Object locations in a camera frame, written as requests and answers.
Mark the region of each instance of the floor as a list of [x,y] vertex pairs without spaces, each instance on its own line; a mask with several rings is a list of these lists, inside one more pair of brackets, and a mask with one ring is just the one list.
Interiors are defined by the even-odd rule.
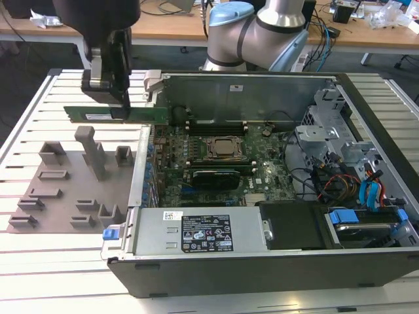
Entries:
[[[18,121],[43,79],[52,68],[82,69],[82,63],[71,44],[20,43],[20,53],[0,57],[0,146]],[[195,71],[206,59],[205,48],[135,46],[134,69],[183,69]],[[322,72],[379,73],[393,79],[411,97],[419,93],[418,65],[404,61],[401,69],[394,64],[398,55],[374,55],[368,66],[362,66],[361,54],[332,53]]]

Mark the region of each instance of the power supply label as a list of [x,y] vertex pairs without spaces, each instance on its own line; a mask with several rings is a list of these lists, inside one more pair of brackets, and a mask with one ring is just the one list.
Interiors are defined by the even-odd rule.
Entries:
[[182,216],[182,251],[233,251],[230,215]]

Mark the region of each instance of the green circuit board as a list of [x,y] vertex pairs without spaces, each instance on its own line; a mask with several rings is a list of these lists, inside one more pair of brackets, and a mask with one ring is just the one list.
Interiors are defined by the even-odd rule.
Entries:
[[156,136],[161,138],[164,134],[166,139],[158,162],[160,177],[164,182],[164,188],[160,189],[159,206],[241,206],[249,205],[249,200],[295,199],[292,181],[280,155],[282,136],[273,133],[270,137],[264,137],[263,129],[264,126],[250,125],[245,136],[226,137],[240,142],[241,160],[256,161],[256,165],[251,167],[253,172],[249,175],[240,176],[237,189],[225,191],[194,189],[191,177],[196,169],[187,166],[191,159],[205,160],[208,157],[208,143],[214,137],[193,137],[170,127],[156,129]]

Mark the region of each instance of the cpu socket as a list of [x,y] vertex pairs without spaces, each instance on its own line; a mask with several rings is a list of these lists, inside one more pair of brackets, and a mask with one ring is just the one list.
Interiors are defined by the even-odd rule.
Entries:
[[206,139],[206,160],[242,158],[242,140],[236,136],[212,137]]

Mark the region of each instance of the silver robot arm joint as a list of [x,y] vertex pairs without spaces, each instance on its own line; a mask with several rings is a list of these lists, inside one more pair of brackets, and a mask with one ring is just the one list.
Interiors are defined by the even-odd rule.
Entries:
[[308,32],[304,0],[267,0],[254,15],[244,2],[217,5],[210,14],[205,71],[244,71],[245,61],[288,71],[304,47]]

